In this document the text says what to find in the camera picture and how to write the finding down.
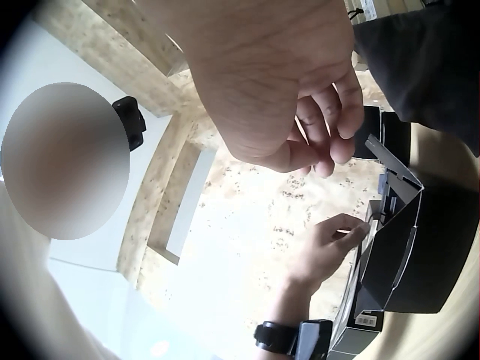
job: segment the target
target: black box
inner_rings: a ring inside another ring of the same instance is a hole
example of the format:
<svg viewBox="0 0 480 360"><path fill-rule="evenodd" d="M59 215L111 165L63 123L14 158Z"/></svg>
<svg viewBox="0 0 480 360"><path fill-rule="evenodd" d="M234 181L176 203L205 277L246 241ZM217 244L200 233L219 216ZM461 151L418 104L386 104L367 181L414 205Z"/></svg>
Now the black box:
<svg viewBox="0 0 480 360"><path fill-rule="evenodd" d="M356 159L379 160L365 145L370 135L375 136L390 152L404 165L410 161L411 126L409 122L402 122L391 111L380 111L377 106L363 106L364 120L362 126L355 133Z"/></svg>
<svg viewBox="0 0 480 360"><path fill-rule="evenodd" d="M359 261L361 247L355 250L355 262L350 268L348 282L334 321L327 360L351 360L360 354L381 332L384 313L365 311L355 315L359 300Z"/></svg>
<svg viewBox="0 0 480 360"><path fill-rule="evenodd" d="M367 147L385 165L378 219L361 254L355 313L436 313L450 295L479 223L479 193L413 172L375 137Z"/></svg>

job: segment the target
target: finger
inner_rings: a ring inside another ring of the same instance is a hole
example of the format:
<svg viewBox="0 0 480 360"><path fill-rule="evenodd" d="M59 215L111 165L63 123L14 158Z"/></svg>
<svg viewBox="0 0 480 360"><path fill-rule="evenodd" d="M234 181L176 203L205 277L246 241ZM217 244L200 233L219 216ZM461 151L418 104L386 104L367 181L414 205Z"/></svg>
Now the finger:
<svg viewBox="0 0 480 360"><path fill-rule="evenodd" d="M322 112L311 96L298 100L297 117L305 130L308 144L315 149L321 158L319 163L314 166L315 172L324 178L330 176L335 166L330 157L330 135Z"/></svg>
<svg viewBox="0 0 480 360"><path fill-rule="evenodd" d="M363 96L351 65L348 66L347 73L335 82L335 86L342 103L338 132L343 139L349 139L363 123Z"/></svg>
<svg viewBox="0 0 480 360"><path fill-rule="evenodd" d="M244 157L245 162L268 167L277 172L291 172L320 161L317 152L307 144L287 140L277 151L264 157Z"/></svg>
<svg viewBox="0 0 480 360"><path fill-rule="evenodd" d="M290 131L290 135L288 136L287 140L298 141L300 143L307 145L307 140L305 140L302 133L300 132L299 126L300 125L297 123L297 121L293 122L293 127L292 127L292 130ZM299 170L300 175L307 176L311 169L312 169L311 166L301 168Z"/></svg>
<svg viewBox="0 0 480 360"><path fill-rule="evenodd" d="M336 241L338 239L341 239L342 237L344 237L347 234L348 234L348 232L337 231L335 234L332 235L332 241Z"/></svg>
<svg viewBox="0 0 480 360"><path fill-rule="evenodd" d="M360 245L362 240L367 236L370 231L370 225L368 223L362 222L347 235L339 238L335 241L335 245L340 247L345 253L349 252L355 246Z"/></svg>
<svg viewBox="0 0 480 360"><path fill-rule="evenodd" d="M331 237L338 230L354 229L362 223L363 221L357 217L348 214L338 214L330 219L322 221L321 223L317 224L316 227L319 228L322 236Z"/></svg>
<svg viewBox="0 0 480 360"><path fill-rule="evenodd" d="M355 152L354 139L342 139L337 125L342 112L342 104L333 85L312 95L323 113L330 130L330 156L337 164L345 164Z"/></svg>

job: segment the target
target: black cable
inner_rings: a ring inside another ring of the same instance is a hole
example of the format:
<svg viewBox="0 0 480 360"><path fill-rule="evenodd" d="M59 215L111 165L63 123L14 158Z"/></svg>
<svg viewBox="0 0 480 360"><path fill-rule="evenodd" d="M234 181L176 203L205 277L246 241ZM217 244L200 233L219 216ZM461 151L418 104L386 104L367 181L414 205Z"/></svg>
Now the black cable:
<svg viewBox="0 0 480 360"><path fill-rule="evenodd" d="M355 16L357 16L358 14L363 14L364 11L363 9L360 9L360 8L356 8L355 10L351 10L348 12L348 15L350 14L353 14L353 16L350 18L350 20L352 20Z"/></svg>

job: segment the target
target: barcode label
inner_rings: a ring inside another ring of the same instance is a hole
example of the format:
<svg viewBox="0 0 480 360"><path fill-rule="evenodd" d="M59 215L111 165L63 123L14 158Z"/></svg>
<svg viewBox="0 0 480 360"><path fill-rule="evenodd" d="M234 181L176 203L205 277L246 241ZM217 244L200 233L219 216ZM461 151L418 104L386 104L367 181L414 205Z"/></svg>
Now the barcode label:
<svg viewBox="0 0 480 360"><path fill-rule="evenodd" d="M376 327L377 326L377 317L362 314L362 315L357 316L357 318L355 319L355 324L356 325Z"/></svg>

